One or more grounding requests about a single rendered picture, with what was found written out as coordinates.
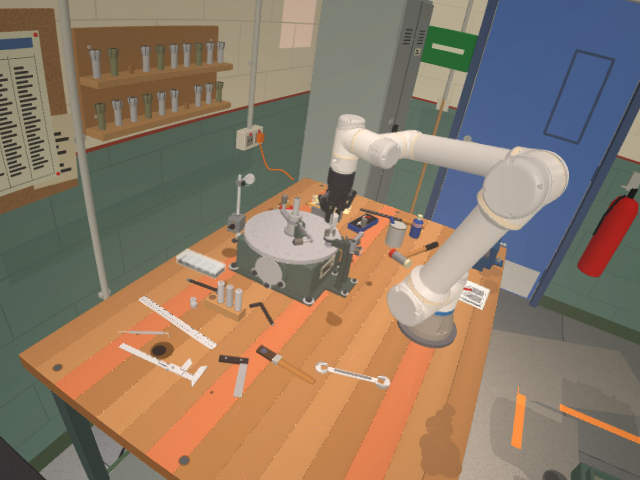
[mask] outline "concrete floor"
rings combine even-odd
[[[527,397],[521,450],[511,446],[518,387]],[[557,474],[547,478],[565,480],[580,462],[640,480],[640,445],[561,413],[560,404],[638,436],[640,346],[502,290],[460,480],[542,480],[550,470]],[[121,447],[94,432],[110,465]],[[41,474],[87,479],[73,447]],[[133,455],[110,478],[162,479]]]

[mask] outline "blue header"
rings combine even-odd
[[[0,39],[0,50],[16,50],[18,48],[33,48],[33,38]]]

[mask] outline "wooden tabletop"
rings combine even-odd
[[[310,201],[324,185],[303,179],[286,189],[289,198]],[[281,194],[248,212],[247,219],[280,202]],[[397,210],[356,197],[339,224],[359,209],[395,215]],[[408,219],[409,214],[397,216]],[[187,278],[214,282],[177,264],[175,258],[49,335],[22,354],[27,370],[90,422],[168,479],[420,479],[457,478],[471,428],[495,313],[502,269],[469,279],[491,294],[484,310],[459,303],[458,329],[449,347],[433,350],[409,341],[386,305],[386,292],[409,272],[388,257],[386,221],[367,230],[363,253],[354,257],[350,277],[358,284],[346,297],[325,292],[308,307],[234,274],[218,279],[244,290],[247,308],[239,322],[200,303],[210,291]],[[407,235],[401,253],[438,241],[452,229],[425,222],[420,239]],[[227,265],[235,260],[233,234],[220,229],[192,247]],[[413,257],[414,265],[432,252]],[[505,250],[500,255],[505,258]],[[218,344],[206,347],[140,303],[147,296]],[[126,330],[163,330],[149,335]],[[122,343],[149,353],[159,341],[173,354],[166,362],[190,372],[208,368],[195,384],[119,348]],[[316,379],[309,384],[256,353],[260,345]],[[237,365],[220,355],[249,358],[242,398],[233,396]],[[336,374],[322,375],[318,362],[377,377],[391,386]],[[179,459],[188,457],[188,464]]]

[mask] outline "double-ended wrench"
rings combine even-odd
[[[370,377],[368,375],[362,375],[361,373],[347,372],[346,370],[340,370],[339,368],[328,367],[325,362],[318,362],[316,364],[316,370],[318,373],[337,373],[349,378],[355,378],[356,380],[364,380],[365,382],[375,383],[376,387],[386,390],[391,385],[391,381],[382,375],[378,378]]]

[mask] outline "green sign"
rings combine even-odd
[[[427,39],[424,42],[422,61],[468,72],[477,40],[478,36],[470,33],[429,27]]]

